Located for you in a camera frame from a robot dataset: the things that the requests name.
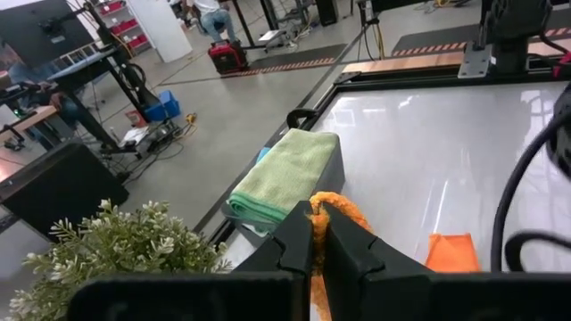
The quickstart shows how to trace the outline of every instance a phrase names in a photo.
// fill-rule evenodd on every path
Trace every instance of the blue bin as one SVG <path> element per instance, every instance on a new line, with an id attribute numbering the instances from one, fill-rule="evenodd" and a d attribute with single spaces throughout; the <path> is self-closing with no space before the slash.
<path id="1" fill-rule="evenodd" d="M 159 95 L 161 103 L 157 103 L 145 111 L 150 121 L 163 121 L 180 115 L 180 104 L 170 90 L 163 91 Z"/>

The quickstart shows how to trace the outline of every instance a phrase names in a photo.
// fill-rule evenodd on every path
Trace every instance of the orange cloth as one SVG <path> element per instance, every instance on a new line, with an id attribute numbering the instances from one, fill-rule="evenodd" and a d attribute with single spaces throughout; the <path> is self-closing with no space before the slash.
<path id="1" fill-rule="evenodd" d="M 430 235 L 430 250 L 425 266 L 442 273 L 480 271 L 472 236 Z"/>

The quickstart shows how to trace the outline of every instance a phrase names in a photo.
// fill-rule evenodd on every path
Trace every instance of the hazard stripe tape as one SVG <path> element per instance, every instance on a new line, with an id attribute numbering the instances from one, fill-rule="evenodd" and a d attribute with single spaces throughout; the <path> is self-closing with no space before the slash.
<path id="1" fill-rule="evenodd" d="M 279 65 L 279 66 L 274 66 L 274 67 L 266 67 L 266 68 L 255 69 L 255 70 L 239 71 L 239 72 L 224 75 L 223 78 L 252 76 L 252 75 L 257 75 L 257 74 L 264 74 L 264 73 L 283 71 L 283 70 L 303 69 L 303 68 L 309 68 L 309 67 L 314 67 L 314 66 L 328 65 L 328 64 L 332 64 L 334 62 L 335 62 L 335 58 L 315 59 L 315 60 L 306 61 L 306 62 L 288 63 L 285 65 Z"/>
<path id="2" fill-rule="evenodd" d="M 571 34 L 571 28 L 559 28 L 559 29 L 550 29 L 545 32 L 545 36 L 562 36 L 565 34 Z M 431 45 L 431 46 L 424 46 L 418 48 L 411 48 L 411 49 L 402 49 L 402 50 L 395 50 L 393 51 L 393 57 L 398 56 L 406 56 L 412 54 L 424 54 L 424 53 L 431 53 L 437 54 L 438 52 L 443 52 L 447 50 L 461 50 L 464 49 L 467 42 L 462 43 L 452 43 L 452 44 L 445 44 L 445 45 Z"/>

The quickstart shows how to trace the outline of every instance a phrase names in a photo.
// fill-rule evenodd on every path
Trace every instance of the blue object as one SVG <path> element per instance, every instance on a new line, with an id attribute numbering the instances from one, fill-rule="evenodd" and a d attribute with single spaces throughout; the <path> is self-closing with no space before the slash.
<path id="1" fill-rule="evenodd" d="M 258 154 L 258 159 L 256 160 L 256 164 L 259 163 L 261 159 L 264 158 L 264 156 L 266 156 L 268 152 L 269 152 L 269 147 L 262 148 L 260 150 L 260 153 Z"/>
<path id="2" fill-rule="evenodd" d="M 159 95 L 159 100 L 161 103 L 157 103 L 145 111 L 146 117 L 150 121 L 163 121 L 180 115 L 180 104 L 170 90 L 163 91 Z"/>

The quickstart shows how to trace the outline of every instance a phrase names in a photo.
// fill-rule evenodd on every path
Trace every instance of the monitor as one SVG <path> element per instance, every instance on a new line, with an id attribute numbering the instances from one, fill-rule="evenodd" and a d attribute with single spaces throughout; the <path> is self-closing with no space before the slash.
<path id="1" fill-rule="evenodd" d="M 53 61 L 93 43 L 85 27 L 74 17 L 60 28 L 46 32 L 40 25 L 72 13 L 65 0 L 42 0 L 0 9 L 0 38 L 31 67 Z"/>

